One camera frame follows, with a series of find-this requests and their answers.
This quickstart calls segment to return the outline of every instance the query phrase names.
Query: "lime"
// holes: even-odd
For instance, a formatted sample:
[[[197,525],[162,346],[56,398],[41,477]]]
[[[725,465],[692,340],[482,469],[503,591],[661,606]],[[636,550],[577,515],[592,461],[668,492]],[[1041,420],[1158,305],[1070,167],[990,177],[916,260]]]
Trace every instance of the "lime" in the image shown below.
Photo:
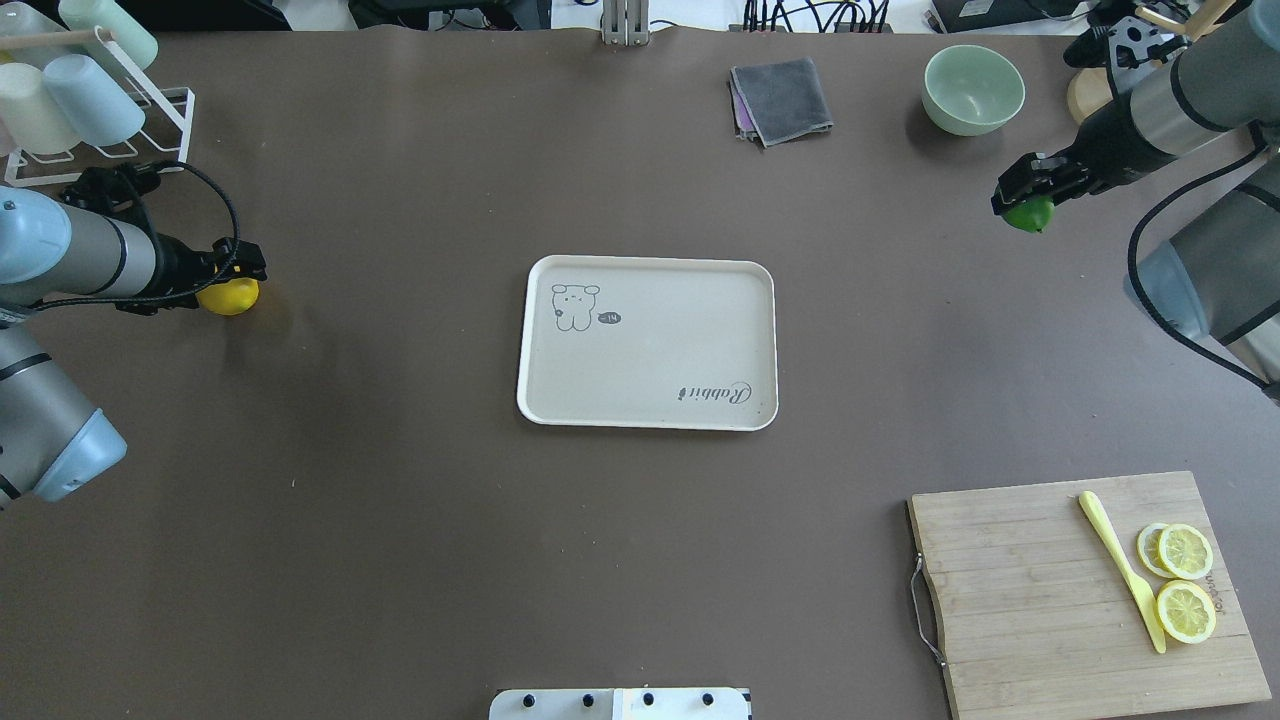
[[[1043,196],[1032,197],[1005,210],[1001,217],[1020,231],[1044,232],[1048,222],[1053,219],[1053,201]]]
[[[1156,615],[1166,633],[1189,644],[1204,642],[1217,626],[1213,601],[1199,585],[1187,580],[1170,580],[1160,588]]]
[[[1184,580],[1197,580],[1213,568],[1213,548],[1208,538],[1190,525],[1175,523],[1160,533],[1156,553],[1161,565]]]
[[[196,293],[200,306],[219,315],[239,315],[257,302],[257,281],[236,278]]]
[[[1174,574],[1160,561],[1160,530],[1167,527],[1164,523],[1152,523],[1138,533],[1138,560],[1156,575],[1171,579]]]

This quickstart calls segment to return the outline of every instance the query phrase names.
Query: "cup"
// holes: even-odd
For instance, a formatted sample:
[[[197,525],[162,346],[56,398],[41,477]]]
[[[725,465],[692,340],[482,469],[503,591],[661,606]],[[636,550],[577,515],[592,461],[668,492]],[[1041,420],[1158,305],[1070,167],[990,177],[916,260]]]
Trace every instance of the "cup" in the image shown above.
[[[1027,99],[1027,86],[1004,55],[979,45],[952,45],[924,67],[924,111],[960,136],[986,135],[1007,123]]]
[[[45,87],[84,142],[106,147],[137,135],[146,115],[92,58],[65,55],[45,68]]]
[[[0,36],[22,37],[47,32],[67,32],[67,29],[26,3],[5,3],[0,5]],[[44,69],[52,59],[72,53],[76,53],[76,49],[68,45],[22,47],[9,51],[14,60],[35,65],[40,69]]]
[[[72,29],[93,29],[93,26],[102,26],[111,31],[120,49],[137,63],[138,68],[146,69],[156,59],[156,38],[146,31],[133,15],[124,8],[115,4],[115,0],[61,0],[58,4],[58,14]],[[106,61],[99,58],[99,63],[111,68],[114,60]]]
[[[44,74],[26,63],[0,65],[0,122],[18,147],[37,155],[65,152],[79,142],[45,90]]]

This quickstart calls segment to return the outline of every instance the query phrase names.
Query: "cutting board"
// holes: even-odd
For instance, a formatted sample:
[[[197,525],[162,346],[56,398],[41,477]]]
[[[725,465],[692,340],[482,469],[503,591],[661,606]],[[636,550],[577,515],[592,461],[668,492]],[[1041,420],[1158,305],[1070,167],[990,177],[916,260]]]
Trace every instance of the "cutting board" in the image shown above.
[[[1080,510],[1102,500],[1134,570],[1138,532],[1187,523],[1213,544],[1198,580],[1217,610],[1201,644],[1157,655],[1120,573]],[[916,495],[915,546],[933,597],[955,720],[1078,720],[1271,700],[1190,473]]]

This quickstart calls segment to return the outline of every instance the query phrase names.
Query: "lemon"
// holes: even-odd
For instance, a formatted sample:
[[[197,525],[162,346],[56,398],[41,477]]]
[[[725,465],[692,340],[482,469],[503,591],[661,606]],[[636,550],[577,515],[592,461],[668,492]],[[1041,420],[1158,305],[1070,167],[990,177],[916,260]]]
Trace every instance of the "lemon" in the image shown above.
[[[1160,561],[1160,530],[1167,527],[1164,523],[1152,523],[1138,533],[1138,560],[1156,575],[1172,579],[1174,574]]]
[[[234,278],[212,284],[196,293],[200,306],[219,315],[239,315],[257,302],[257,281]]]
[[[1161,565],[1184,580],[1198,580],[1213,568],[1213,548],[1199,530],[1175,523],[1160,533],[1156,553]]]
[[[1166,633],[1188,644],[1207,641],[1217,626],[1213,601],[1199,585],[1187,580],[1170,580],[1160,588],[1156,615]]]

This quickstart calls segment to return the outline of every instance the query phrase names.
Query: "gray cloth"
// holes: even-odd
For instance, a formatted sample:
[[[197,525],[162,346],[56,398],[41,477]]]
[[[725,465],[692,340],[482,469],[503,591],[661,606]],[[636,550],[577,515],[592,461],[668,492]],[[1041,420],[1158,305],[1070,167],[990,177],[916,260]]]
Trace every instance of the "gray cloth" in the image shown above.
[[[730,77],[765,147],[810,132],[827,132],[835,124],[813,58],[735,67]]]

